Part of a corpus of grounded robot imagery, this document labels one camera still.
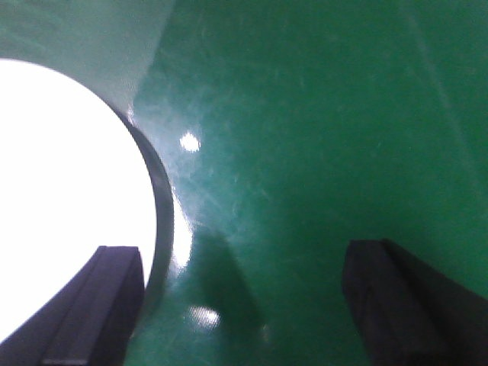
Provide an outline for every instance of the bright white light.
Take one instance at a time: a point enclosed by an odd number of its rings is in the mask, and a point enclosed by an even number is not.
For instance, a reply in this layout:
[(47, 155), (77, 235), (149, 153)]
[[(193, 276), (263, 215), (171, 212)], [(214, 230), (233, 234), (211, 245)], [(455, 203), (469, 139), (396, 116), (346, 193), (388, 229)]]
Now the bright white light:
[(190, 307), (190, 314), (199, 328), (212, 330), (217, 328), (220, 322), (220, 315), (217, 311), (208, 307)]
[(190, 260), (193, 232), (175, 195), (173, 195), (173, 205), (175, 207), (175, 238), (172, 261), (176, 264), (177, 271), (181, 272)]
[(30, 63), (0, 59), (0, 80), (1, 342), (98, 246), (139, 246), (147, 281), (156, 207), (135, 141), (100, 98)]
[(195, 153), (200, 149), (200, 141), (192, 135), (191, 133), (187, 132), (181, 139), (180, 145), (186, 151), (190, 153)]

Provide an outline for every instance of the curved edge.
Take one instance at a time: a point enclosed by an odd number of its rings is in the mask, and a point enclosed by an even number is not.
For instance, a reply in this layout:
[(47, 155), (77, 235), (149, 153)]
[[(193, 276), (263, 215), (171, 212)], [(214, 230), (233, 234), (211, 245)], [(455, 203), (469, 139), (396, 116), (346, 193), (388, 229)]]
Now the curved edge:
[(154, 200), (156, 206), (156, 248), (152, 262), (151, 274), (146, 287), (143, 308), (140, 313), (139, 323), (150, 317), (157, 308), (164, 293), (165, 280), (167, 278), (169, 263), (172, 256), (173, 236), (175, 227), (175, 212), (173, 205), (172, 189), (169, 178), (151, 142), (141, 130), (134, 126), (129, 117), (105, 103), (120, 118), (128, 129), (130, 135), (136, 141), (151, 179)]

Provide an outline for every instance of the scratch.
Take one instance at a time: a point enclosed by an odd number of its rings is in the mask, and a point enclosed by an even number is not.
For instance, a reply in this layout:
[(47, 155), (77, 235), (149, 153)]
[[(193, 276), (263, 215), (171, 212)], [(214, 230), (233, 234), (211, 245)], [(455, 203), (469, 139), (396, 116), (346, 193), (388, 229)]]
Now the scratch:
[(409, 0), (400, 0), (399, 4), (400, 13), (406, 19), (409, 31), (414, 38), (416, 46), (419, 50), (420, 59), (422, 60), (422, 63), (429, 77), (429, 81), (434, 87), (437, 98), (442, 106), (442, 110), (444, 111), (447, 125), (454, 135), (454, 142), (459, 149), (461, 163), (470, 177), (470, 181), (474, 191), (478, 194), (478, 196), (486, 200), (486, 192), (484, 186), (480, 182), (478, 171), (473, 164), (470, 149), (461, 128), (460, 119), (453, 110), (451, 99), (446, 92), (446, 88), (442, 83), (437, 67), (432, 60), (429, 51), (429, 45), (427, 44), (424, 33), (422, 32), (422, 28), (417, 21), (416, 14), (412, 9), (412, 5)]
[(271, 201), (271, 196), (268, 194), (268, 192), (266, 192), (264, 189), (260, 189), (259, 192), (261, 193), (261, 195), (266, 198), (268, 201)]

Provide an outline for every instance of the circular opening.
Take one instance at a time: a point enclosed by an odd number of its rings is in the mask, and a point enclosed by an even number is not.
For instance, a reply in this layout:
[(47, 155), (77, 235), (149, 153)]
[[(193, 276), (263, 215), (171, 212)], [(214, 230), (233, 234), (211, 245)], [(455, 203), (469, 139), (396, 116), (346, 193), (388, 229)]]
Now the circular opening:
[(146, 164), (117, 115), (51, 69), (0, 59), (0, 342), (98, 246), (138, 246), (147, 283), (156, 207)]

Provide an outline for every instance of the green surface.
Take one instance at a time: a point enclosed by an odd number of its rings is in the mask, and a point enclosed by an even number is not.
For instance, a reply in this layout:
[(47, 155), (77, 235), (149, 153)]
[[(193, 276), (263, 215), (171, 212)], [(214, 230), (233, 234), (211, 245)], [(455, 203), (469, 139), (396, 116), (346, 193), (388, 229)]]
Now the green surface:
[(178, 0), (127, 109), (191, 258), (127, 365), (368, 364), (340, 291), (353, 238), (394, 239), (488, 297), (487, 11)]

